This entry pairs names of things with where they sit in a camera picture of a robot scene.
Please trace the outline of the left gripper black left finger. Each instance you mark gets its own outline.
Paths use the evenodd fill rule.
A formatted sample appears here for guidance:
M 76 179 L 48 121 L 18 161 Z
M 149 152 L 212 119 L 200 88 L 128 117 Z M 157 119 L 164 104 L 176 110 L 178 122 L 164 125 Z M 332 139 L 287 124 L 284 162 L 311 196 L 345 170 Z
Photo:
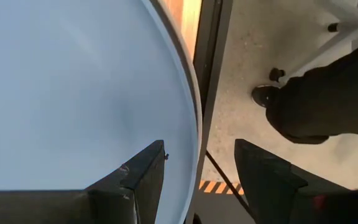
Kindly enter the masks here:
M 155 224 L 165 170 L 162 140 L 86 188 L 95 224 Z

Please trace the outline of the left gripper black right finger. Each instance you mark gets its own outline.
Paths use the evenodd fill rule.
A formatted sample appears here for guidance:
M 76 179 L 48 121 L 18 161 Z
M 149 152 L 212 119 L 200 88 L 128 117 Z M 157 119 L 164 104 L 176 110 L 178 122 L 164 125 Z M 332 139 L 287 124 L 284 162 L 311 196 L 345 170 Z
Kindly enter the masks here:
M 244 139 L 235 140 L 234 158 L 256 224 L 289 224 L 295 196 L 307 181 L 290 162 Z

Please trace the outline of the light blue plate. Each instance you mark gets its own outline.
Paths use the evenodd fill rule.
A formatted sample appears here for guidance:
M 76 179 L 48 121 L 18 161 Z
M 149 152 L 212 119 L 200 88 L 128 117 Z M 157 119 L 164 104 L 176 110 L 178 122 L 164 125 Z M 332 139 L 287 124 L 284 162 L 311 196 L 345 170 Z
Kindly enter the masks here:
M 155 224 L 182 224 L 200 94 L 158 0 L 0 0 L 0 190 L 83 189 L 156 140 Z

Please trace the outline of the orange black hazard tape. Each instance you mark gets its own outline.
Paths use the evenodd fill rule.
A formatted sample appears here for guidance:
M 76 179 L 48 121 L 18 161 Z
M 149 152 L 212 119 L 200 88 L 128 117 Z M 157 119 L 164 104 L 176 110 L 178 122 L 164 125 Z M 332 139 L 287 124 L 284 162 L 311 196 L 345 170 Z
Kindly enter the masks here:
M 225 194 L 233 195 L 233 191 L 225 182 L 215 182 L 212 180 L 201 180 L 198 190 L 206 194 Z

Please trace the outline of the person's dark leg and shoe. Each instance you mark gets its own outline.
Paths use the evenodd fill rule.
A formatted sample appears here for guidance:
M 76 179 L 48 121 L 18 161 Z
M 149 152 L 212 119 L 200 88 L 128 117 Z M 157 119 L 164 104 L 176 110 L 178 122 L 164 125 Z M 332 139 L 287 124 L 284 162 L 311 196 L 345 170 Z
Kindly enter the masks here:
M 331 136 L 358 135 L 358 48 L 324 67 L 292 77 L 282 87 L 251 92 L 270 125 L 295 144 L 321 144 Z

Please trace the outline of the white chair base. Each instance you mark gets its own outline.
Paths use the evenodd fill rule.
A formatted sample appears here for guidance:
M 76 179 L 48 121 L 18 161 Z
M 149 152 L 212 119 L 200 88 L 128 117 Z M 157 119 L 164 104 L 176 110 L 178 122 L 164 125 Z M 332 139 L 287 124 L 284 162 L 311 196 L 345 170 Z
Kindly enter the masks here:
M 331 51 L 337 50 L 346 44 L 351 44 L 351 49 L 358 48 L 358 0 L 356 4 L 349 4 L 347 0 L 314 0 L 325 11 L 332 14 L 337 22 L 325 26 L 325 31 L 334 36 L 311 53 L 307 58 L 294 68 L 288 70 L 285 76 L 277 82 L 281 85 L 292 77 L 300 77 L 306 71 L 323 61 Z

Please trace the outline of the black metal table frame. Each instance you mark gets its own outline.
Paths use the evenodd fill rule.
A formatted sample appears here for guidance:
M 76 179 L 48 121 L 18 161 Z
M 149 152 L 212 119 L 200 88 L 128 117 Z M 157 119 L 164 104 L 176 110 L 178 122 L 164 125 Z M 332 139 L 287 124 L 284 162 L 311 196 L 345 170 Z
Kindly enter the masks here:
M 195 66 L 202 107 L 201 149 L 196 170 L 195 189 L 183 224 L 193 224 L 198 187 L 206 157 L 209 131 L 223 63 L 229 21 L 234 0 L 202 0 L 195 45 Z

